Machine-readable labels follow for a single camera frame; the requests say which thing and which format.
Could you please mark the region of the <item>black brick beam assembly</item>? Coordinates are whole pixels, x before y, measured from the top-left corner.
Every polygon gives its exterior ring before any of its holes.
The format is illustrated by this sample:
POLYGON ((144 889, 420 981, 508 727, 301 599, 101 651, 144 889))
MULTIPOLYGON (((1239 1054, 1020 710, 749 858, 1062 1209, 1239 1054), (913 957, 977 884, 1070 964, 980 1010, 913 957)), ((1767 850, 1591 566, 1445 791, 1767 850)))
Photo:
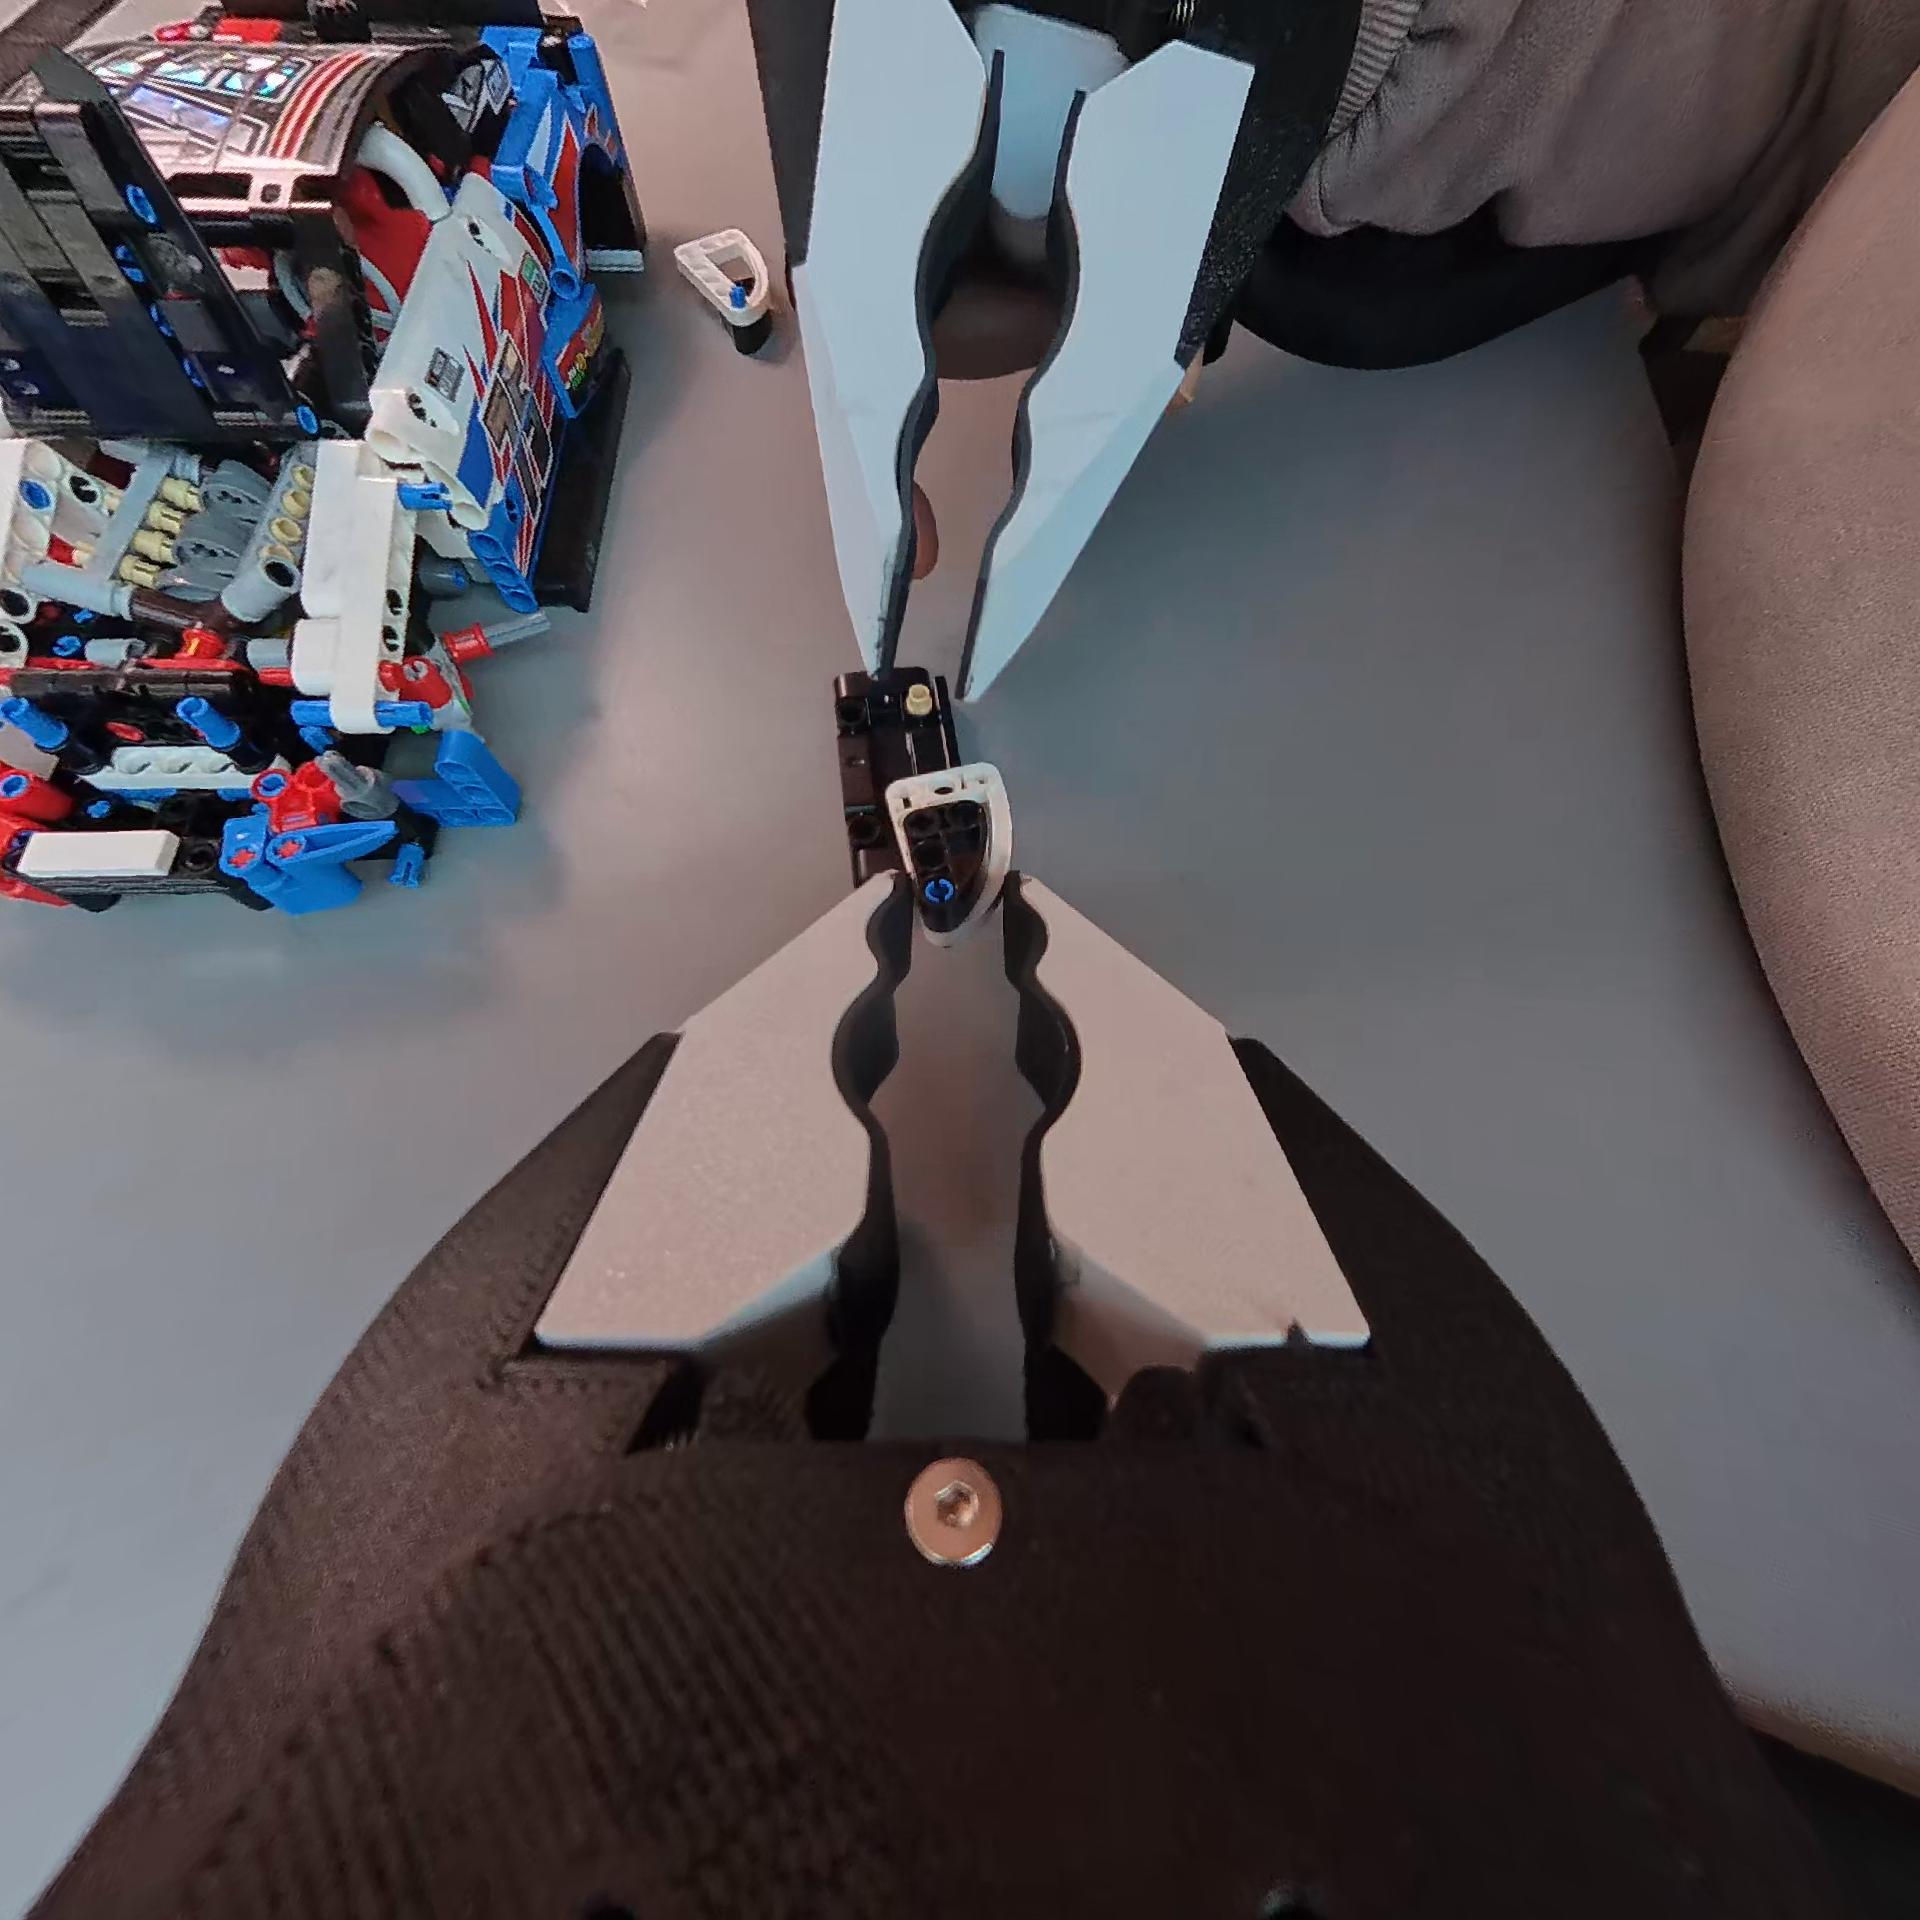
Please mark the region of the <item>black brick beam assembly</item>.
POLYGON ((831 686, 831 716, 848 858, 858 887, 902 866, 886 788, 959 763, 949 683, 917 666, 848 673, 831 686))

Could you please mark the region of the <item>person's right forearm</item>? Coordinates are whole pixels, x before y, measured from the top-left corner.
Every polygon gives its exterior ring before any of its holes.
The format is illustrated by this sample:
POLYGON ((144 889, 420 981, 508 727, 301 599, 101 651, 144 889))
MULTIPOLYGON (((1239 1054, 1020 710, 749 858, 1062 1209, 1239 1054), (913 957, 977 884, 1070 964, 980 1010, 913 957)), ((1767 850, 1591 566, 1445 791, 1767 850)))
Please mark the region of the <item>person's right forearm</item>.
POLYGON ((1914 62, 1914 2, 1366 2, 1287 214, 1649 241, 1654 314, 1730 318, 1914 62))

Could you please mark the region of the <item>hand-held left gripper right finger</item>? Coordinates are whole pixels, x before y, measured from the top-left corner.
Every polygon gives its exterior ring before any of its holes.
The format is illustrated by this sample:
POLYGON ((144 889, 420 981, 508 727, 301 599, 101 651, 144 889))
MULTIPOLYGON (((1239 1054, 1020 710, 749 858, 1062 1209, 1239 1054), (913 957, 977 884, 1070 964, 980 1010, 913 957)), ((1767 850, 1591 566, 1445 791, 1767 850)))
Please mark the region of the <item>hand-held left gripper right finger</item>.
POLYGON ((1009 876, 1021 1153, 1015 1286, 1033 1354, 1101 1397, 1218 1354, 1370 1330, 1226 1028, 1045 882, 1009 876))

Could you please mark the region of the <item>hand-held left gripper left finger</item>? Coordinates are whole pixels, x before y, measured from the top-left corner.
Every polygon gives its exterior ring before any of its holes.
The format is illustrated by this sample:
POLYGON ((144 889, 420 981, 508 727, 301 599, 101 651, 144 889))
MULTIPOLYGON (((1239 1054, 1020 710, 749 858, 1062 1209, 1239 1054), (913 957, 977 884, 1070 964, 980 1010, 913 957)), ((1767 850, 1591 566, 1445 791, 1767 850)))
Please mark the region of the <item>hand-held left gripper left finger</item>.
POLYGON ((684 1022, 538 1349, 765 1359, 805 1385, 878 1357, 897 1230, 873 1097, 906 967, 905 879, 881 874, 684 1022))

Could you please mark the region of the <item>person's beige sweatshirt torso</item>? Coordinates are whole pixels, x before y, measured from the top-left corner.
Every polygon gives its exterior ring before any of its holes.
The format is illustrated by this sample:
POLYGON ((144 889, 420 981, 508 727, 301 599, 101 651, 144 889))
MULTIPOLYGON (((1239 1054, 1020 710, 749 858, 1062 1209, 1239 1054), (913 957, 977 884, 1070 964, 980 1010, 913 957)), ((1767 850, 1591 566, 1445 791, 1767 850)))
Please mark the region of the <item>person's beige sweatshirt torso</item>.
POLYGON ((1917 79, 1748 308, 1686 498, 1695 742, 1770 997, 1917 1247, 1917 79))

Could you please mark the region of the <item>grey desk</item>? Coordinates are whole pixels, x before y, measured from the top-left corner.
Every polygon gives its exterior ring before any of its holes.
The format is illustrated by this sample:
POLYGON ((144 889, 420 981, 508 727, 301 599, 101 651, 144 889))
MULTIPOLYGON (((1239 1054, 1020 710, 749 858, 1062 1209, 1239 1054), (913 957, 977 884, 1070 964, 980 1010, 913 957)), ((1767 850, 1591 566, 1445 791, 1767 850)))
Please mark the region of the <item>grey desk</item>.
MULTIPOLYGON (((848 891, 856 663, 738 4, 582 4, 650 262, 588 614, 485 660, 521 821, 422 889, 5 903, 5 1915, 122 1780, 314 1397, 636 1046, 848 891)), ((1701 794, 1672 468, 1621 295, 1407 373, 1239 334, 967 748, 1021 861, 1269 1044, 1479 1247, 1724 1681, 1912 1791, 1914 1283, 1701 794)))

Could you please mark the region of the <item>partly built brick race car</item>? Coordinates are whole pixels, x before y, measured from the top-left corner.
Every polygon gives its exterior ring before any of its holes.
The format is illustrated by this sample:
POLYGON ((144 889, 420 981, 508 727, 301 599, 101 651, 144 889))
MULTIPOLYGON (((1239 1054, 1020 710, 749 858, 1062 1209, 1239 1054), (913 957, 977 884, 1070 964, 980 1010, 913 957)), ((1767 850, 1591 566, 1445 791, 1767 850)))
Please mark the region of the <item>partly built brick race car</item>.
POLYGON ((290 916, 511 826, 473 666, 588 610, 640 273, 556 4, 5 13, 2 891, 290 916))

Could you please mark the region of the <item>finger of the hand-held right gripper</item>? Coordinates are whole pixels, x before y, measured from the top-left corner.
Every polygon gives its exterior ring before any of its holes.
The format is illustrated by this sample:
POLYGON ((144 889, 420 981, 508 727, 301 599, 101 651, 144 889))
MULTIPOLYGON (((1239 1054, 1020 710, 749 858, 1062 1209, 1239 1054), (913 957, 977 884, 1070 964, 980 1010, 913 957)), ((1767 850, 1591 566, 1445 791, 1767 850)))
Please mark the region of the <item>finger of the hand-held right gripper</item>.
POLYGON ((1062 329, 1015 421, 1015 492, 980 563, 957 699, 1036 630, 1181 387, 1194 277, 1255 69, 1170 42, 1079 99, 1053 214, 1062 329))
POLYGON ((1000 62, 946 2, 831 9, 807 251, 794 268, 831 548, 870 675, 893 667, 911 476, 940 412, 929 321, 983 222, 1000 62))

